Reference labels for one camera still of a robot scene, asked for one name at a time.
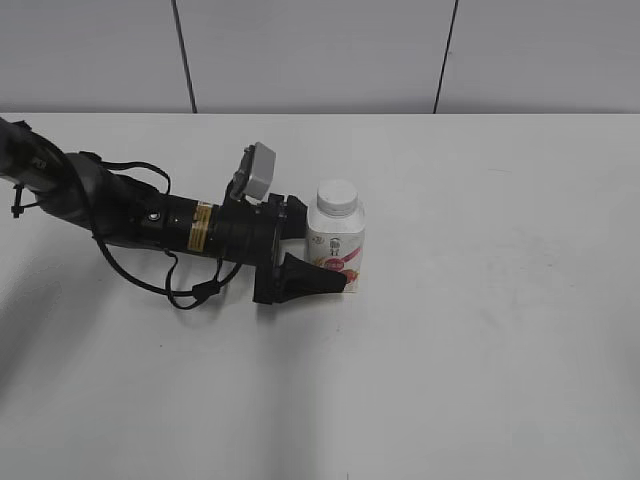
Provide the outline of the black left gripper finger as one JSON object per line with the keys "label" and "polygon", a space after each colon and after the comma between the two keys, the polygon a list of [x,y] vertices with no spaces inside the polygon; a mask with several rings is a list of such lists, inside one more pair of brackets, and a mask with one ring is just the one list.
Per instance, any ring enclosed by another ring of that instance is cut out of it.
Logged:
{"label": "black left gripper finger", "polygon": [[282,239],[304,239],[307,233],[308,206],[298,197],[289,195],[286,199],[285,221]]}
{"label": "black left gripper finger", "polygon": [[273,274],[273,302],[285,303],[302,297],[342,293],[347,277],[332,270],[307,263],[286,253]]}

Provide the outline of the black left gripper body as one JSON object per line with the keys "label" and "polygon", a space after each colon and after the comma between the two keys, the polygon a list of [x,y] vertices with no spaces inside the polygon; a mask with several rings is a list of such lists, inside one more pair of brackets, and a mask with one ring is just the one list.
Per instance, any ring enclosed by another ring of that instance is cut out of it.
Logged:
{"label": "black left gripper body", "polygon": [[253,204],[226,193],[214,221],[214,256],[255,268],[253,301],[276,302],[276,257],[286,219],[283,195]]}

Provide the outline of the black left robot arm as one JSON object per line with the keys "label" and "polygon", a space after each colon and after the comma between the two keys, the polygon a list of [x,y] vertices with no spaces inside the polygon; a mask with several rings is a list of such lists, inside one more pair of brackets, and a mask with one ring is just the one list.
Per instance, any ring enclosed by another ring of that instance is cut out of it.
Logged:
{"label": "black left robot arm", "polygon": [[[127,175],[142,168],[161,174],[146,162],[105,162],[87,151],[64,153],[23,121],[1,122],[1,176],[14,185],[14,217],[26,210],[25,190],[45,213],[88,230],[107,263],[125,280],[166,297],[178,309],[182,299],[198,307],[219,294],[245,265],[255,269],[253,300],[284,303],[317,294],[341,293],[344,274],[314,266],[283,253],[283,240],[305,237],[307,206],[297,197],[270,192],[276,154],[256,142],[244,150],[221,204],[179,197]],[[226,275],[188,290],[176,290],[167,276],[154,286],[127,272],[109,248],[157,250],[172,260],[179,254],[208,257]]]}

